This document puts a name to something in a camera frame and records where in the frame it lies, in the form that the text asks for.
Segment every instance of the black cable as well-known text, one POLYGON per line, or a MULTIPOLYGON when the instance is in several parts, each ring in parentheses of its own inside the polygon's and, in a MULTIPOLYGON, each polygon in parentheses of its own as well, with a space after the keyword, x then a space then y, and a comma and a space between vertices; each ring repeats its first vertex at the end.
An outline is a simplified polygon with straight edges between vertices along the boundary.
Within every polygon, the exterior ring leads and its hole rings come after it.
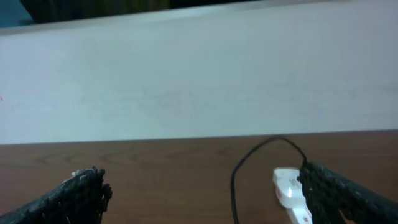
POLYGON ((292 141, 290 141, 287 138, 281 137, 281 136, 273 136, 270 137, 268 139, 266 139, 265 141, 263 141, 262 143, 258 144, 256 147, 254 147, 253 149, 251 149, 249 151, 249 153, 247 153, 243 159, 241 159, 241 161, 236 165, 234 171, 232 172, 232 176, 231 176, 231 206, 232 206, 232 216, 234 218, 234 223, 235 224, 239 224, 239 220, 238 220, 238 214, 236 212, 236 201, 235 201, 235 175, 238 171, 238 169, 243 165, 244 161, 251 156, 251 154, 253 154, 254 152, 256 152, 257 150, 259 150, 262 146, 265 146, 266 144, 276 141, 276 140, 282 140, 285 141, 287 143, 289 143, 293 148, 295 148, 296 150, 298 150, 298 152, 301 154, 301 156, 303 157, 303 164, 305 164, 307 162, 307 157, 305 156, 304 152, 301 150, 300 147, 298 147, 296 144, 294 144, 292 141))

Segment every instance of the brown wooden tabletop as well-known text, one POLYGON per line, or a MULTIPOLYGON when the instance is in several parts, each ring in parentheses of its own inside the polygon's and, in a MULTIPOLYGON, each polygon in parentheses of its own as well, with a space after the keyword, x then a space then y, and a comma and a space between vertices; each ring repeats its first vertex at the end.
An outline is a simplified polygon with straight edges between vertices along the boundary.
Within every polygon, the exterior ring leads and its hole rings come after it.
MULTIPOLYGON (((103 223, 232 223, 229 178, 266 136, 0 146, 0 214, 38 198, 77 169, 106 169, 113 198, 103 223)), ((289 136, 317 161, 398 200, 398 131, 289 136)), ((301 158, 274 142, 236 177, 240 222, 290 223, 278 204, 272 170, 301 158)))

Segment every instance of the white wall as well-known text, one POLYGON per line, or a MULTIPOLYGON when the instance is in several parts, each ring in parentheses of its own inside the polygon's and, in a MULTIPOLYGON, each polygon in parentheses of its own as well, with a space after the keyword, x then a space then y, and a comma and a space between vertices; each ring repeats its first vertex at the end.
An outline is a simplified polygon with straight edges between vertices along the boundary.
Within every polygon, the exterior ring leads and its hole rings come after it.
POLYGON ((332 1, 0 36, 0 144, 397 129, 397 11, 332 1))

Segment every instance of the cord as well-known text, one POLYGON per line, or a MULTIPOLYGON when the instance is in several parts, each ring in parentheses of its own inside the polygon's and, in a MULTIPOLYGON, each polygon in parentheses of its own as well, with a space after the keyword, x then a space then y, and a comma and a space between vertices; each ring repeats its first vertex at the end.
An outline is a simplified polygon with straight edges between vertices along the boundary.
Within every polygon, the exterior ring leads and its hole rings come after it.
POLYGON ((251 156, 251 154, 255 153, 257 150, 259 150, 262 146, 265 146, 268 143, 271 143, 273 141, 284 141, 289 143, 293 148, 295 148, 296 150, 298 150, 298 152, 301 154, 301 156, 303 157, 303 163, 307 163, 307 157, 305 156, 304 152, 301 150, 300 147, 298 147, 296 144, 294 144, 292 141, 290 141, 287 138, 281 137, 281 136, 273 136, 270 137, 268 139, 266 139, 265 141, 263 141, 262 143, 258 144, 256 147, 254 147, 253 149, 251 149, 244 157, 243 159, 241 159, 241 161, 236 165, 234 171, 232 172, 231 175, 231 206, 232 206, 232 216, 234 218, 234 224, 239 224, 239 219, 238 219, 238 213, 236 212, 236 201, 235 201, 235 175, 237 173, 237 171, 239 170, 239 168, 243 165, 244 161, 251 156))

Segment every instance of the white plastic device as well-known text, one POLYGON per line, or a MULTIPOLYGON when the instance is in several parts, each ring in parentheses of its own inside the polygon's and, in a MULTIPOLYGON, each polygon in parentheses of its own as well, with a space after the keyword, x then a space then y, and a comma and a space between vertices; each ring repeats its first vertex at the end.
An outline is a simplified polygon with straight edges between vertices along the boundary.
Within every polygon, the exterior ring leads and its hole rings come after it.
POLYGON ((297 180, 300 171, 293 167, 274 169, 273 181, 280 204, 287 209, 293 224, 312 224, 311 212, 305 203, 302 184, 297 180))

